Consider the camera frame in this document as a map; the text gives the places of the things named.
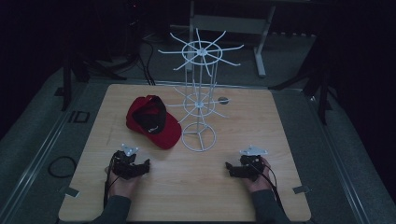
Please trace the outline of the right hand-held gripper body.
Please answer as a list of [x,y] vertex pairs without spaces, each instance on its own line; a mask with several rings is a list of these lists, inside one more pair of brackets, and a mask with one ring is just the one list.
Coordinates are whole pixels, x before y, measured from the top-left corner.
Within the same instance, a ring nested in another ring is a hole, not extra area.
[[247,178],[251,181],[256,181],[264,170],[262,156],[267,155],[268,150],[255,146],[249,146],[245,149],[241,149],[239,153],[241,155],[240,163],[246,170]]

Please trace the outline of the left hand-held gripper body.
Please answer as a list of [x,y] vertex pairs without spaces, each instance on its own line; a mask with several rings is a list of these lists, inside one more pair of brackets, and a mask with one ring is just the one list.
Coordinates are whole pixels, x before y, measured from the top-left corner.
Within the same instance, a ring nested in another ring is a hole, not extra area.
[[134,164],[138,150],[138,147],[128,147],[125,144],[122,144],[121,150],[116,151],[112,157],[111,170],[113,173],[124,179],[137,177],[134,175],[135,170],[142,168]]

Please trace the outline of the red and black baseball cap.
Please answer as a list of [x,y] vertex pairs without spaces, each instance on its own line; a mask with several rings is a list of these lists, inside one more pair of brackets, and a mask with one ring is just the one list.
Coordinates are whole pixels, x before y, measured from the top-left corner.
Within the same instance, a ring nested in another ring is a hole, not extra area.
[[126,126],[161,149],[172,148],[182,133],[180,124],[157,95],[137,97],[126,115]]

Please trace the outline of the white wire display rack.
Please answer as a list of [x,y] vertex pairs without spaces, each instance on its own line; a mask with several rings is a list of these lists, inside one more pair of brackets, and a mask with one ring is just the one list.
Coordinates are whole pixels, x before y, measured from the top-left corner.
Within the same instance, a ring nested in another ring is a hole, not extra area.
[[183,97],[183,100],[178,105],[169,105],[169,107],[180,107],[185,111],[184,117],[179,120],[179,123],[183,126],[182,144],[191,151],[204,152],[212,148],[217,142],[216,131],[207,120],[212,115],[225,118],[225,115],[216,109],[216,106],[220,105],[219,98],[215,97],[219,63],[239,66],[239,63],[225,60],[223,54],[226,51],[241,49],[243,45],[222,48],[218,42],[225,36],[226,32],[212,41],[203,40],[198,29],[195,29],[195,33],[197,39],[189,42],[170,34],[176,41],[182,43],[183,47],[179,51],[161,50],[161,53],[179,54],[184,59],[184,63],[175,68],[175,71],[181,68],[185,69],[184,90],[174,87],[174,90]]

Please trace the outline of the person's right hand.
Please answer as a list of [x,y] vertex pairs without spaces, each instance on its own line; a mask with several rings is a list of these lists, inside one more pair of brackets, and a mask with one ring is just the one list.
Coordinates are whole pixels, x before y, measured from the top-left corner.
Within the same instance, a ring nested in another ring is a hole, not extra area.
[[269,168],[270,164],[265,158],[261,158],[262,164],[264,165],[264,169],[262,172],[262,175],[259,176],[255,181],[251,181],[248,178],[243,178],[242,181],[244,185],[246,186],[247,190],[250,193],[260,191],[260,190],[271,190],[271,182],[270,182],[270,176],[269,176]]

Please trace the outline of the person's left hand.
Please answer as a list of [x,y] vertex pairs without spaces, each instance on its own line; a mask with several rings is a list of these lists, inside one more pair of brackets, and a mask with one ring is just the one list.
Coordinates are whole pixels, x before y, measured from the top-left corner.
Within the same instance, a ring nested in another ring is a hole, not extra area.
[[132,200],[140,181],[140,176],[126,180],[115,175],[109,167],[107,167],[105,171],[108,175],[107,197],[121,196]]

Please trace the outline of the black tripod stand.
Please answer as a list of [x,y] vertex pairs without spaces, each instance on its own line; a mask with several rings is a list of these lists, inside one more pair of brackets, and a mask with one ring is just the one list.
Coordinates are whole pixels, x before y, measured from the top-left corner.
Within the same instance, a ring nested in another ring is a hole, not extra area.
[[125,77],[118,76],[111,72],[109,69],[105,68],[97,61],[86,56],[82,52],[78,51],[74,42],[69,39],[64,45],[64,57],[63,57],[63,86],[56,91],[56,94],[63,97],[63,107],[62,111],[65,111],[72,101],[72,82],[71,74],[75,70],[77,65],[83,65],[86,63],[97,69],[99,72],[107,77],[116,80],[125,80]]
[[331,74],[330,52],[322,38],[317,37],[311,49],[308,51],[297,75],[275,86],[269,90],[281,91],[287,87],[307,79],[302,93],[309,98],[318,97],[318,117],[322,124],[326,125],[327,96]]

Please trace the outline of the black rectangular floor bracket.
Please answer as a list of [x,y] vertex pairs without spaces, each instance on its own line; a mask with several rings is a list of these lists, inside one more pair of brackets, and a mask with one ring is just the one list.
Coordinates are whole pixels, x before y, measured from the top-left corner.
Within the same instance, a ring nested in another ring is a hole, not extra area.
[[87,123],[91,113],[85,111],[73,111],[68,119],[68,123]]

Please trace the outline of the white metal desk frame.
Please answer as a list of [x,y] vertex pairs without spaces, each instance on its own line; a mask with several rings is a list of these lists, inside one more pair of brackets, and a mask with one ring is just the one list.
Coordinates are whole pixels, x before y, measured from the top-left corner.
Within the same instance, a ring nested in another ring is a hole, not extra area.
[[257,66],[258,76],[265,77],[266,71],[262,58],[262,48],[269,34],[269,28],[276,11],[276,7],[269,6],[267,8],[265,13],[265,19],[245,19],[197,14],[195,12],[195,6],[197,1],[198,0],[190,0],[189,40],[194,40],[194,37],[196,36],[195,29],[212,32],[226,31],[236,34],[259,35],[261,37],[261,40],[259,44],[253,48],[253,53]]

